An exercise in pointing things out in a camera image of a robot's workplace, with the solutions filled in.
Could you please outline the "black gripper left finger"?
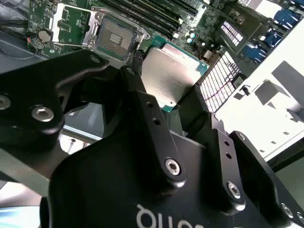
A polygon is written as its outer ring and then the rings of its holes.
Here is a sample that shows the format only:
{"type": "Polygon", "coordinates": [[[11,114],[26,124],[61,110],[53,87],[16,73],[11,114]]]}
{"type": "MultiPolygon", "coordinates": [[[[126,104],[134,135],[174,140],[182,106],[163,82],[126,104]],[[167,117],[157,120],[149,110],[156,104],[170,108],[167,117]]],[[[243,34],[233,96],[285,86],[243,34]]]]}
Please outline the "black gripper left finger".
{"type": "Polygon", "coordinates": [[[125,179],[178,190],[187,173],[141,76],[127,66],[113,70],[82,50],[1,74],[0,177],[33,190],[88,189],[125,179]],[[58,137],[65,115],[89,102],[104,106],[104,137],[64,155],[58,137]]]}

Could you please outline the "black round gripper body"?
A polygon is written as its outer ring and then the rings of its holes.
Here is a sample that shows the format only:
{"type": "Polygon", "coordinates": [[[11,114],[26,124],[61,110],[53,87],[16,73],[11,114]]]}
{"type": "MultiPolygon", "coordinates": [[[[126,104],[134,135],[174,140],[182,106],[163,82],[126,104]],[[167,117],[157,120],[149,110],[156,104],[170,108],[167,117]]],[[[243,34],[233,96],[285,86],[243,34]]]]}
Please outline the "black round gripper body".
{"type": "Polygon", "coordinates": [[[219,210],[203,145],[176,134],[186,183],[165,195],[152,177],[145,146],[127,132],[78,151],[56,168],[40,204],[44,228],[267,228],[250,202],[234,215],[219,210]]]}

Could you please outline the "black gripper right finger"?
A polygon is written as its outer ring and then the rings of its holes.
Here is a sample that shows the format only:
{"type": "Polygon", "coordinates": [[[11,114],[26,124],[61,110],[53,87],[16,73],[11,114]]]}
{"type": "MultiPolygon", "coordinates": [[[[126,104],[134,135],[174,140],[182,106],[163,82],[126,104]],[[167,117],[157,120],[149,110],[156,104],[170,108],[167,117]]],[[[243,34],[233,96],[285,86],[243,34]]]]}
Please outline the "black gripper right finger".
{"type": "Polygon", "coordinates": [[[187,137],[205,147],[203,198],[235,225],[302,225],[304,211],[241,132],[227,133],[207,109],[199,84],[177,103],[187,137]]]}

